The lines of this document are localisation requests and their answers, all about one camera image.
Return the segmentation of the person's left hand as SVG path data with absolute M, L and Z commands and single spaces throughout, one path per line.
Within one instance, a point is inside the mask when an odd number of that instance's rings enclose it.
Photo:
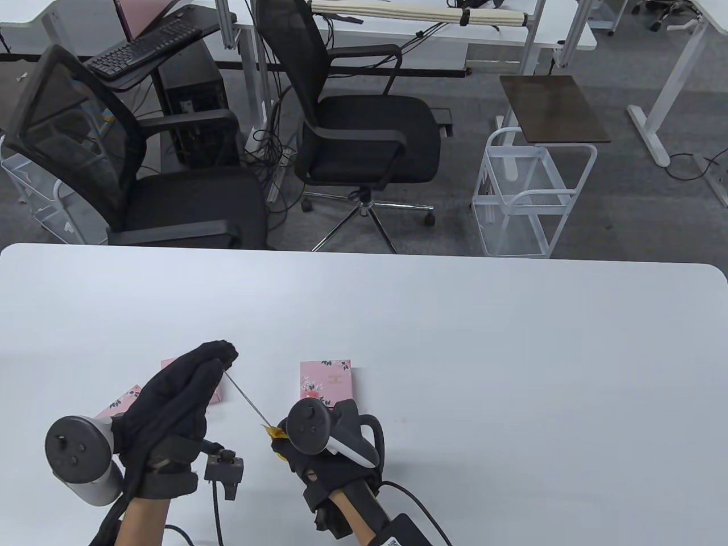
M 207 407 L 237 357 L 228 341 L 203 343 L 161 369 L 130 408 L 112 419 L 125 494 L 165 500 L 196 491 L 192 464 L 202 452 Z

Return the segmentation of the person's right hand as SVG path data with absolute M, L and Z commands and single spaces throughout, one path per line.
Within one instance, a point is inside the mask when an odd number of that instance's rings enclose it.
M 362 482 L 377 494 L 382 483 L 382 463 L 367 468 L 328 450 L 332 424 L 330 411 L 322 409 L 312 417 L 294 417 L 292 424 L 284 419 L 277 427 L 266 428 L 271 449 L 304 482 L 305 497 L 314 508 L 344 486 Z

